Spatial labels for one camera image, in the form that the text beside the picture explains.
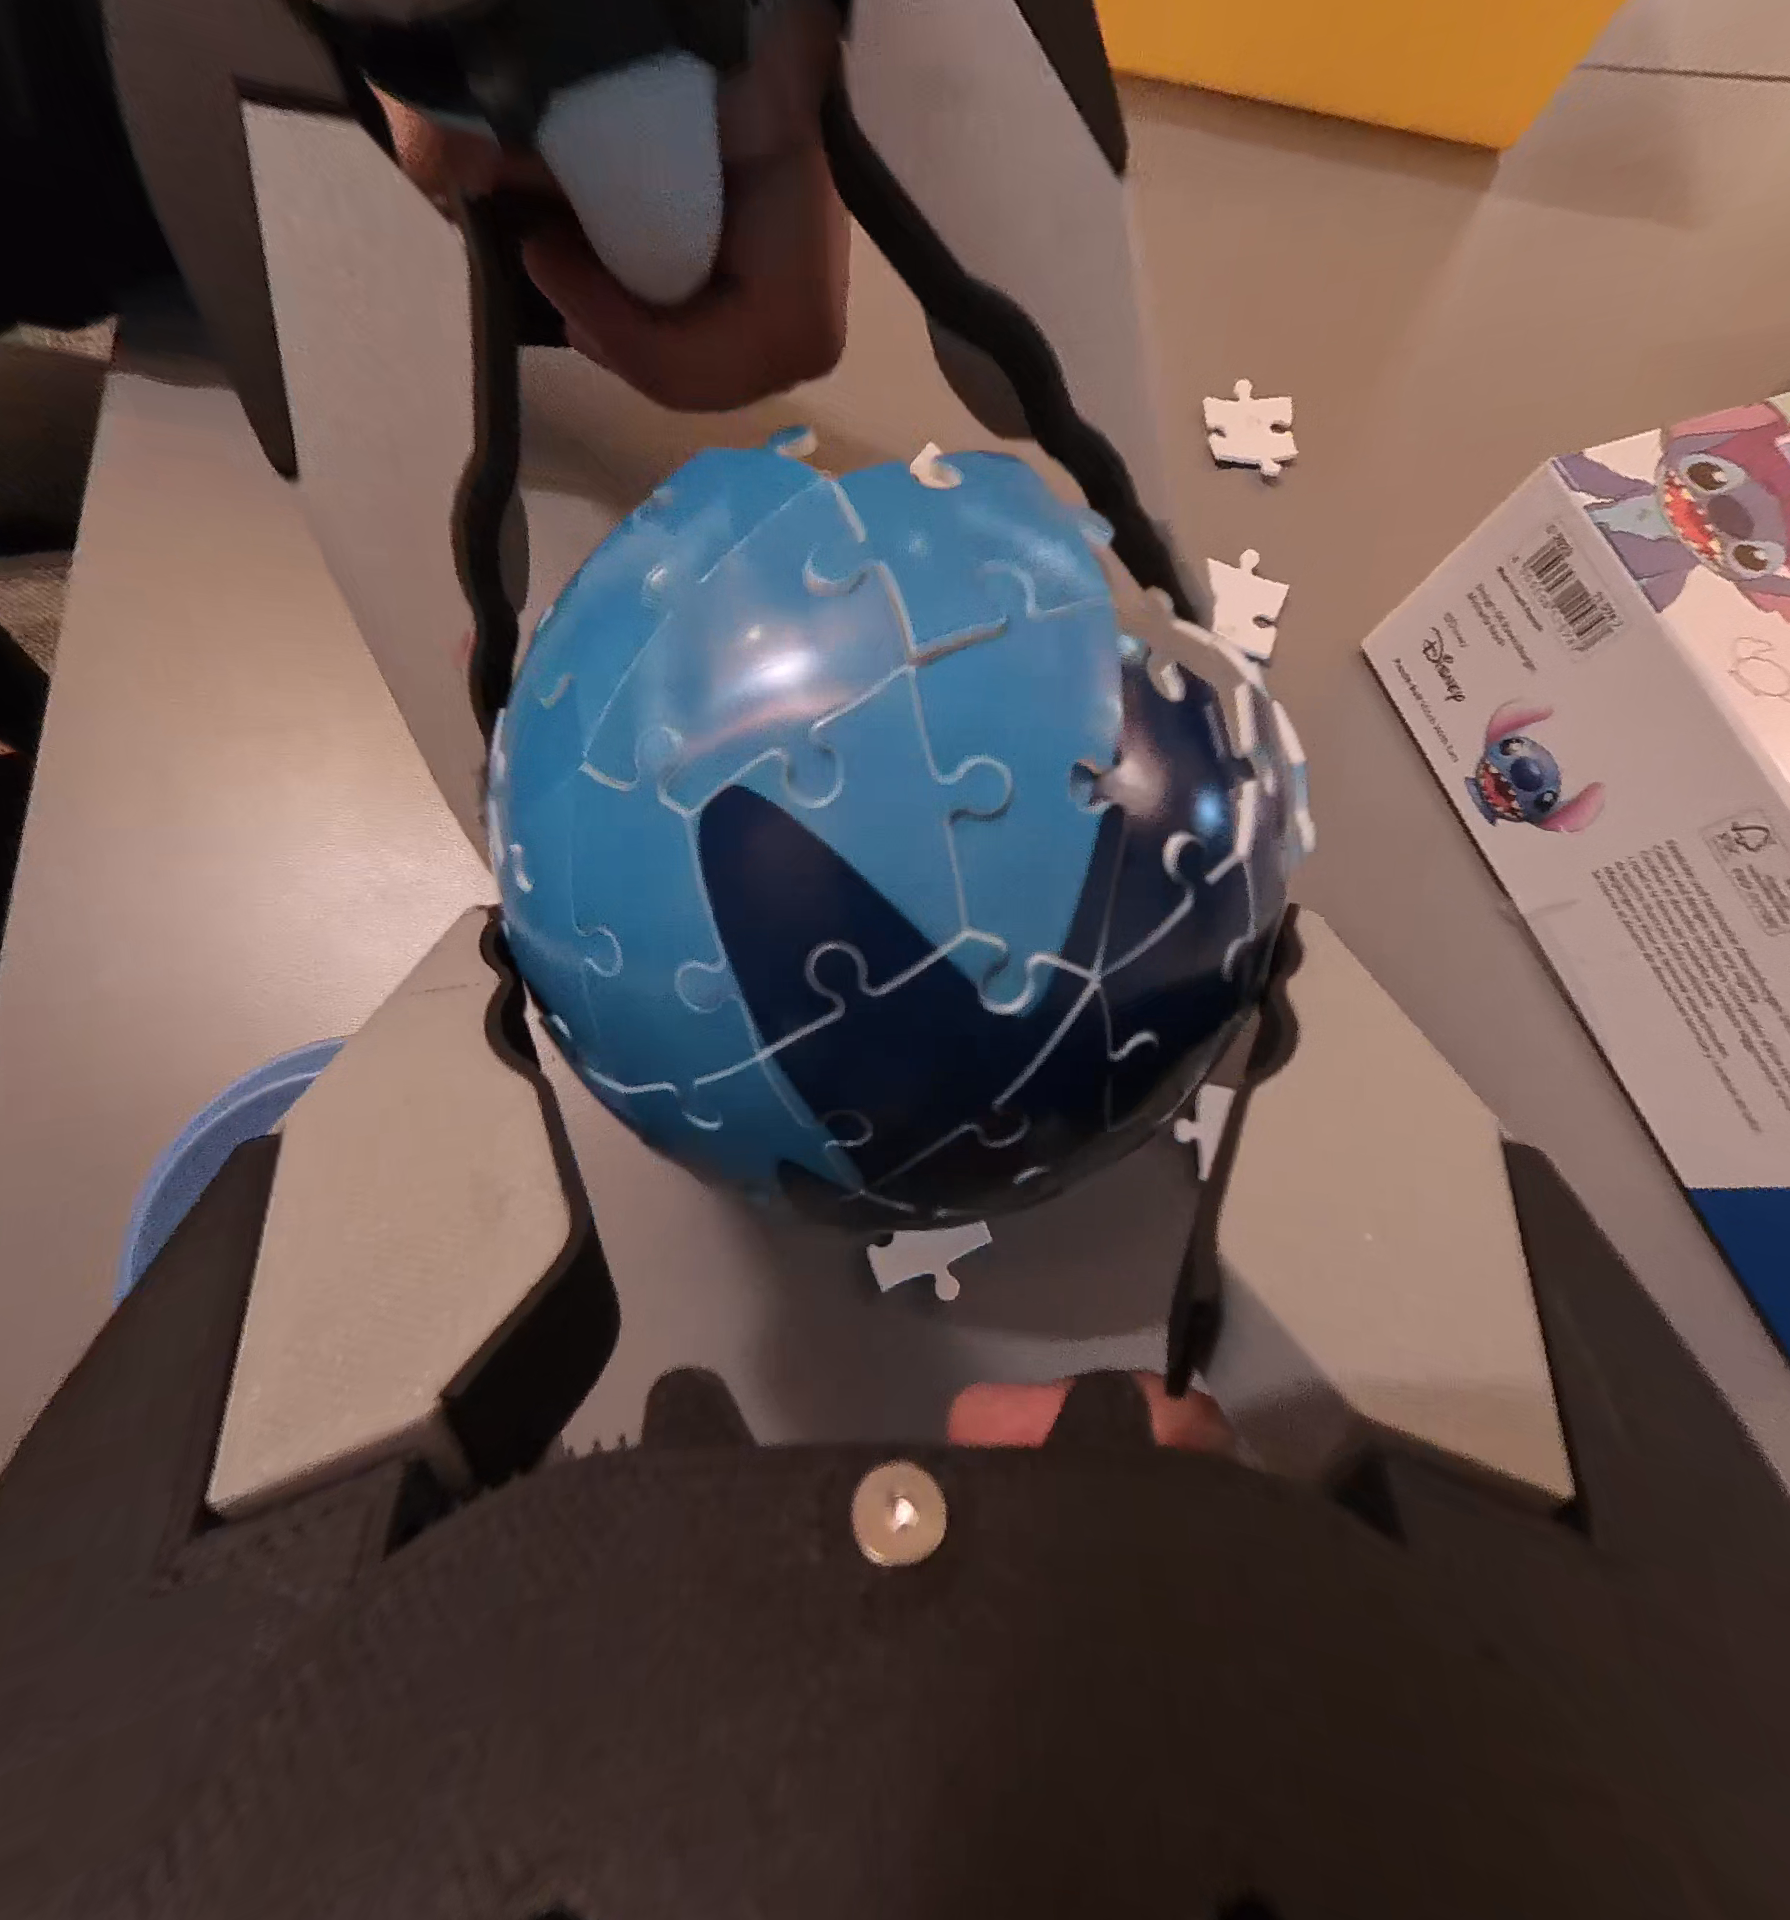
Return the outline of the blue round ball stand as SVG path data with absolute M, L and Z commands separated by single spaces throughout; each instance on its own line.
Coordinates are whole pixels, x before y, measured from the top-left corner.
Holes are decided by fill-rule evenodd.
M 289 1048 L 232 1080 L 179 1130 L 138 1188 L 114 1265 L 114 1302 L 146 1278 L 226 1161 L 271 1135 L 341 1048 L 344 1039 Z

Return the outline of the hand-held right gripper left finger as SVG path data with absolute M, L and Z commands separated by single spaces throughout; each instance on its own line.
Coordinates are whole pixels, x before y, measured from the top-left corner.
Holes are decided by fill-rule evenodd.
M 387 1461 L 492 1490 L 555 1451 L 617 1342 L 518 968 L 471 910 L 283 1123 L 211 1512 Z

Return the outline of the person's right hand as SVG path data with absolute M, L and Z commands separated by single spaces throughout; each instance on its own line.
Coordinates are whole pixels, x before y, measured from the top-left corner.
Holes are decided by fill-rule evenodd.
M 1051 1382 L 977 1382 L 949 1409 L 963 1447 L 1146 1446 L 1236 1458 L 1225 1409 L 1205 1395 L 1174 1398 L 1160 1375 L 1080 1375 Z

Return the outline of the yellow stacked plastic bins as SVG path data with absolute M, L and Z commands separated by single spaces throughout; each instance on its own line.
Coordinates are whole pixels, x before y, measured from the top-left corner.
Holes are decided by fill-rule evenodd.
M 1505 153 L 1618 2 L 1099 2 L 1119 76 Z

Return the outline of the person's left hand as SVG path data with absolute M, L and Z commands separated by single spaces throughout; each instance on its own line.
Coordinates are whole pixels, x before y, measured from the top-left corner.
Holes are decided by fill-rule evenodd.
M 850 224 L 817 128 L 817 100 L 750 83 L 721 93 L 725 228 L 716 269 L 688 300 L 633 297 L 569 206 L 523 200 L 523 269 L 566 342 L 679 413 L 726 413 L 831 374 L 845 345 Z

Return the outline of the blue puzzle ball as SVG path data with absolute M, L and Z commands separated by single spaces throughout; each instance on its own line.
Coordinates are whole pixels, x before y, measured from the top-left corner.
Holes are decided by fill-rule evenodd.
M 1012 455 L 695 451 L 490 742 L 557 1047 L 671 1164 L 850 1231 L 1119 1164 L 1241 1037 L 1315 845 L 1292 723 L 1198 641 Z

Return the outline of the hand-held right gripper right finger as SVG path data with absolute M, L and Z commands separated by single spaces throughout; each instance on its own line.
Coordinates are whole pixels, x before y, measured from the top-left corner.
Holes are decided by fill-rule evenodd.
M 1272 992 L 1206 1081 L 1236 1100 L 1172 1359 L 1245 1458 L 1324 1484 L 1396 1446 L 1568 1504 L 1504 1128 L 1319 911 L 1287 914 Z

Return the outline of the white cartoon print puzzle box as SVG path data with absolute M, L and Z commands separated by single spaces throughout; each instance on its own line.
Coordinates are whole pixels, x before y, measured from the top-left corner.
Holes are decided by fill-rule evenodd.
M 1545 462 L 1363 655 L 1790 1365 L 1790 392 Z

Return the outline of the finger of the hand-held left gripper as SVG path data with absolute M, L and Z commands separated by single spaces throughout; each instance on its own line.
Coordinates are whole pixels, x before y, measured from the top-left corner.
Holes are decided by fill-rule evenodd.
M 838 5 L 821 125 L 849 214 L 925 309 L 966 408 L 1038 446 L 1108 521 L 1125 573 L 1198 623 L 1098 8 Z
M 486 755 L 518 655 L 518 337 L 500 234 L 354 120 L 245 102 L 298 497 L 423 755 Z

